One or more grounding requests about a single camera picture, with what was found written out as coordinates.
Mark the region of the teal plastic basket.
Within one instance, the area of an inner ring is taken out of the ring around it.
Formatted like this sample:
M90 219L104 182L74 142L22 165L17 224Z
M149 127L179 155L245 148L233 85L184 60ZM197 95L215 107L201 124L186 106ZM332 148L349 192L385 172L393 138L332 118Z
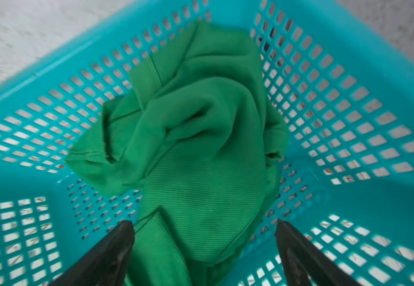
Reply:
M0 85L0 286L46 286L142 192L104 197L65 164L128 73L189 23L249 32L289 148L276 201L226 286L286 284L290 222L363 286L414 286L414 64L334 1L137 1Z

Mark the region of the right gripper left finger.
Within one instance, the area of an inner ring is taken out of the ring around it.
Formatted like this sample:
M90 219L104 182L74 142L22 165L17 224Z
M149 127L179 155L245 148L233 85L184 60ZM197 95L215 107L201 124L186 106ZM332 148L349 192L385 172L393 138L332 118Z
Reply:
M134 241L133 223L123 220L51 285L124 285Z

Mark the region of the green tank top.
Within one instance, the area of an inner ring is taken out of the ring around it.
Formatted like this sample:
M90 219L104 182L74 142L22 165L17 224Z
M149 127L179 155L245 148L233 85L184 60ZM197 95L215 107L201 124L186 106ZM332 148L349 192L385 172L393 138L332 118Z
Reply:
M66 164L95 190L141 190L127 286L218 286L280 188L289 131L256 43L206 21L130 71Z

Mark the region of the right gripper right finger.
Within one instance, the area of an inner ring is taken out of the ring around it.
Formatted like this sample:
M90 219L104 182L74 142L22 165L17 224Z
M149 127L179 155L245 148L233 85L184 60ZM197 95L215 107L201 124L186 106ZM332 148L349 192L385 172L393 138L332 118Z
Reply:
M278 253L289 286L357 286L358 282L338 268L292 224L278 220Z

